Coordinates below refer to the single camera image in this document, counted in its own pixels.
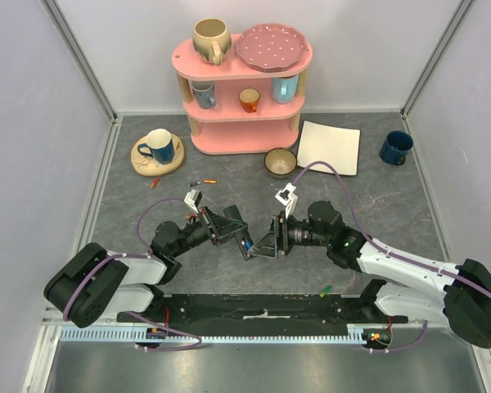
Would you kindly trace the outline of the black remote control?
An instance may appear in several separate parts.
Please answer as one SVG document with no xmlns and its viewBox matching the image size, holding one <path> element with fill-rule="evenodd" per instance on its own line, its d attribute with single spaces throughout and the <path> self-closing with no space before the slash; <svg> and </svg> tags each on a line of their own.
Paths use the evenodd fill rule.
<svg viewBox="0 0 491 393">
<path fill-rule="evenodd" d="M 234 219 L 242 221 L 241 213 L 239 212 L 236 205 L 229 206 L 223 210 L 224 216 L 229 219 Z M 251 260 L 255 257 L 253 251 L 251 250 L 254 243 L 250 237 L 248 227 L 245 227 L 238 231 L 235 235 L 236 243 L 242 253 L 244 260 Z"/>
</svg>

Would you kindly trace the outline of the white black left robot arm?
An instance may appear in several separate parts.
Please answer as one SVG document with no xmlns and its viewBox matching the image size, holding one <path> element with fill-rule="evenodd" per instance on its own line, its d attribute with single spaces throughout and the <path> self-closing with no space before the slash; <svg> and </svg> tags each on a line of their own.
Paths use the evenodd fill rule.
<svg viewBox="0 0 491 393">
<path fill-rule="evenodd" d="M 224 244 L 247 229 L 236 206 L 223 215 L 202 207 L 184 228 L 173 221 L 159 224 L 149 254 L 115 253 L 90 242 L 49 280 L 43 295 L 78 328 L 125 311 L 154 322 L 164 308 L 152 288 L 172 281 L 182 267 L 176 258 L 204 242 Z"/>
</svg>

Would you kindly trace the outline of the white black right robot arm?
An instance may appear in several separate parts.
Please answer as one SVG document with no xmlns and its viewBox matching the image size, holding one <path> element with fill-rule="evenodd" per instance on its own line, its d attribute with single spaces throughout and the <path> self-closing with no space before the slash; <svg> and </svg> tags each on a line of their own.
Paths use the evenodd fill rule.
<svg viewBox="0 0 491 393">
<path fill-rule="evenodd" d="M 395 250 L 346 225 L 328 201 L 314 202 L 303 221 L 274 216 L 264 237 L 243 244 L 249 255 L 268 258 L 288 255 L 294 246 L 323 246 L 336 266 L 385 280 L 376 294 L 358 302 L 364 320 L 425 320 L 450 327 L 473 346 L 491 348 L 491 273 L 476 260 L 452 264 Z"/>
</svg>

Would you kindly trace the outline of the green yellow battery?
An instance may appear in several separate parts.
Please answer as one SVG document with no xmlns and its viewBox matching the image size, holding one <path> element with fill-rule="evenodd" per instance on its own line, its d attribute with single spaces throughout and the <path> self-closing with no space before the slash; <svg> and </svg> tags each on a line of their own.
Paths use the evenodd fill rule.
<svg viewBox="0 0 491 393">
<path fill-rule="evenodd" d="M 327 286 L 324 289 L 322 289 L 319 293 L 320 297 L 324 297 L 326 294 L 328 294 L 332 290 L 332 286 Z"/>
</svg>

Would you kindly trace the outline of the red battery near plate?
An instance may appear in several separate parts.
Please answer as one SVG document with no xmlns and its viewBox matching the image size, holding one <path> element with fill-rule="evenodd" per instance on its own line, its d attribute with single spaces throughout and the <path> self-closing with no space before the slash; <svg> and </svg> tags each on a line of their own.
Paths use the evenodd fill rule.
<svg viewBox="0 0 491 393">
<path fill-rule="evenodd" d="M 154 188 L 160 181 L 160 178 L 156 178 L 150 185 L 151 188 Z"/>
</svg>

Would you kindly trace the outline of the pink three-tier shelf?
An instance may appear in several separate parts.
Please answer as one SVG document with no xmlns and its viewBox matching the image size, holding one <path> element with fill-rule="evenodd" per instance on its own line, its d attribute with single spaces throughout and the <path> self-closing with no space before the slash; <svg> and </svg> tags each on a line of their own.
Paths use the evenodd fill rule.
<svg viewBox="0 0 491 393">
<path fill-rule="evenodd" d="M 307 46 L 300 61 L 290 69 L 266 73 L 250 68 L 236 54 L 239 38 L 239 34 L 232 36 L 231 53 L 220 66 L 203 62 L 191 39 L 173 50 L 172 63 L 182 90 L 191 141 L 208 155 L 262 153 L 275 147 L 292 147 L 299 136 L 312 46 Z M 272 79 L 294 75 L 298 77 L 295 96 L 285 104 L 276 102 Z M 214 84 L 215 106 L 201 108 L 191 88 L 196 81 Z"/>
</svg>

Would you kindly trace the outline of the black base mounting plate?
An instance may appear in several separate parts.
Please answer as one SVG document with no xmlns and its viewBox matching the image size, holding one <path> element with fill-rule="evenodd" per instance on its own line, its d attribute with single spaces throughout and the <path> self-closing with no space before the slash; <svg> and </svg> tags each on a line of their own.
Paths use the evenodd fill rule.
<svg viewBox="0 0 491 393">
<path fill-rule="evenodd" d="M 174 294 L 155 298 L 142 313 L 156 322 L 195 322 L 210 318 L 288 317 L 326 320 L 334 324 L 407 323 L 404 315 L 389 316 L 367 296 Z"/>
</svg>

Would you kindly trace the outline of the round beige patterned plate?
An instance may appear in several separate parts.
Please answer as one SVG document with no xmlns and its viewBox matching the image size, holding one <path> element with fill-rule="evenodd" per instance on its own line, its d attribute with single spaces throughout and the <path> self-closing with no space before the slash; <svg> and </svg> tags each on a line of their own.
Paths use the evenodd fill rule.
<svg viewBox="0 0 491 393">
<path fill-rule="evenodd" d="M 137 146 L 145 142 L 145 137 L 140 138 L 130 152 L 130 161 L 133 169 L 140 175 L 146 177 L 162 176 L 176 170 L 185 160 L 185 146 L 180 137 L 173 134 L 174 156 L 171 163 L 162 165 L 155 159 L 143 156 Z"/>
</svg>

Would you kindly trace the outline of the teal mug cream inside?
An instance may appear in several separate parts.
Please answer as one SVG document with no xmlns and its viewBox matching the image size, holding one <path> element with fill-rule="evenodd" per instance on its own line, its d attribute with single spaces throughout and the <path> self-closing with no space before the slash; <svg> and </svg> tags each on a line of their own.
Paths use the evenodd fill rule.
<svg viewBox="0 0 491 393">
<path fill-rule="evenodd" d="M 152 130 L 147 134 L 145 142 L 137 146 L 137 151 L 161 165 L 167 165 L 174 158 L 172 134 L 166 129 Z"/>
</svg>

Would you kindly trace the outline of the white square plate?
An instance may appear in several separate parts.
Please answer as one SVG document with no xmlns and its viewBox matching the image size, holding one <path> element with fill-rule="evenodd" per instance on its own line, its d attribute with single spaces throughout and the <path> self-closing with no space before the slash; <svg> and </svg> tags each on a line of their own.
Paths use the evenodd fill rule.
<svg viewBox="0 0 491 393">
<path fill-rule="evenodd" d="M 358 172 L 359 129 L 343 129 L 305 121 L 300 135 L 297 165 L 306 167 L 324 161 L 340 175 Z"/>
</svg>

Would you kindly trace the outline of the small orange cup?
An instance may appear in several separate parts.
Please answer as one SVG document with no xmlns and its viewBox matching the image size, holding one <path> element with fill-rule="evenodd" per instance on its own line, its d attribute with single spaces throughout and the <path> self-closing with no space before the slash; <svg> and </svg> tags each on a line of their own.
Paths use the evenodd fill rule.
<svg viewBox="0 0 491 393">
<path fill-rule="evenodd" d="M 258 110 L 260 93 L 255 88 L 244 88 L 239 93 L 241 108 L 246 113 L 255 113 Z"/>
</svg>

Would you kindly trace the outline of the grey blue mug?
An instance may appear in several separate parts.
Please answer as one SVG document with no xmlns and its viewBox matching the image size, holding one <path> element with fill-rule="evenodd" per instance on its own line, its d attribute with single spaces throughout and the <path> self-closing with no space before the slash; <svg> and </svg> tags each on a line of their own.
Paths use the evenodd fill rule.
<svg viewBox="0 0 491 393">
<path fill-rule="evenodd" d="M 216 106 L 213 81 L 192 81 L 191 90 L 201 109 L 208 110 Z"/>
</svg>

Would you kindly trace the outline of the light blue mug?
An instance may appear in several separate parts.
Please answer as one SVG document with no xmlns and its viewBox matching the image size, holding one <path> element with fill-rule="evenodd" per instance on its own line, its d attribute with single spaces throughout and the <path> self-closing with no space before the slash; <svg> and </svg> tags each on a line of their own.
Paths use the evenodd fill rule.
<svg viewBox="0 0 491 393">
<path fill-rule="evenodd" d="M 273 100 L 279 104 L 287 104 L 292 101 L 298 85 L 298 75 L 283 78 L 272 78 Z"/>
</svg>

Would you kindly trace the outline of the pink polka dot plate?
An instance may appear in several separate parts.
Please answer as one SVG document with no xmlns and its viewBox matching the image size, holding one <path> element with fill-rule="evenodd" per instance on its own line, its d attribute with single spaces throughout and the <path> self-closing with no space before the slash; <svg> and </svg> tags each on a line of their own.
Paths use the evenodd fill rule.
<svg viewBox="0 0 491 393">
<path fill-rule="evenodd" d="M 308 42 L 297 29 L 276 23 L 253 26 L 236 41 L 236 54 L 246 65 L 269 73 L 289 70 L 308 51 Z"/>
</svg>

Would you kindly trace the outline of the beige ceramic mug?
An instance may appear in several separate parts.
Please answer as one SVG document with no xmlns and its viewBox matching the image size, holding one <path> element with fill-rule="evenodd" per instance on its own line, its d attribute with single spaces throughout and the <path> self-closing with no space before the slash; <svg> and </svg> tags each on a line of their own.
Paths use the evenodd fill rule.
<svg viewBox="0 0 491 393">
<path fill-rule="evenodd" d="M 203 62 L 220 66 L 232 49 L 232 36 L 223 20 L 208 18 L 194 26 L 192 44 Z"/>
</svg>

